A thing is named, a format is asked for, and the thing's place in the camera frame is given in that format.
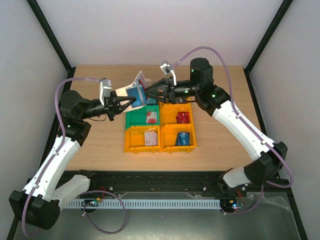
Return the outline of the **blue striped card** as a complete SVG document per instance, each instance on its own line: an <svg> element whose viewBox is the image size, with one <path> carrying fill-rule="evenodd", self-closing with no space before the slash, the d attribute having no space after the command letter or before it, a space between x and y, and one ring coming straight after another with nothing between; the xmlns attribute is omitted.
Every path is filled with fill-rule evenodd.
<svg viewBox="0 0 320 240"><path fill-rule="evenodd" d="M136 101L131 104L132 108L143 107L147 104L145 90L142 85L140 84L133 85L133 86L127 87L125 90L128 96L136 98Z"/></svg>

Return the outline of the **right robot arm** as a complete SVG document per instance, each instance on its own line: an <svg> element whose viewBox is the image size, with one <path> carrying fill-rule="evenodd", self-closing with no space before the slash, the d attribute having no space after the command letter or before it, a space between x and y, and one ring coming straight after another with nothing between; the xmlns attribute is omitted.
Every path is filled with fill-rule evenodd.
<svg viewBox="0 0 320 240"><path fill-rule="evenodd" d="M167 63L161 66L166 77L147 87L147 97L165 104L176 104L178 98L194 97L197 105L223 124L243 145L252 162L232 168L217 181L218 191L229 196L238 186L262 186L284 166L288 151L283 142L274 142L257 129L232 102L231 96L214 83L214 69L206 58L190 62L190 78L177 81Z"/></svg>

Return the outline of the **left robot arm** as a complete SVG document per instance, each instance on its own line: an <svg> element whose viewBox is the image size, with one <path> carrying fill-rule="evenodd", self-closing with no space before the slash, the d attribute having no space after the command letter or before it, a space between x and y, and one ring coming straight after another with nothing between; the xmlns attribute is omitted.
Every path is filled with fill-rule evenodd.
<svg viewBox="0 0 320 240"><path fill-rule="evenodd" d="M85 142L91 124L86 119L107 115L110 121L134 103L134 96L118 96L111 91L108 97L89 100L77 91L68 90L60 98L60 131L47 158L22 191L14 190L9 203L22 225L49 230L57 222L69 202L86 192L94 173L82 170L71 180L57 184L67 165Z"/></svg>

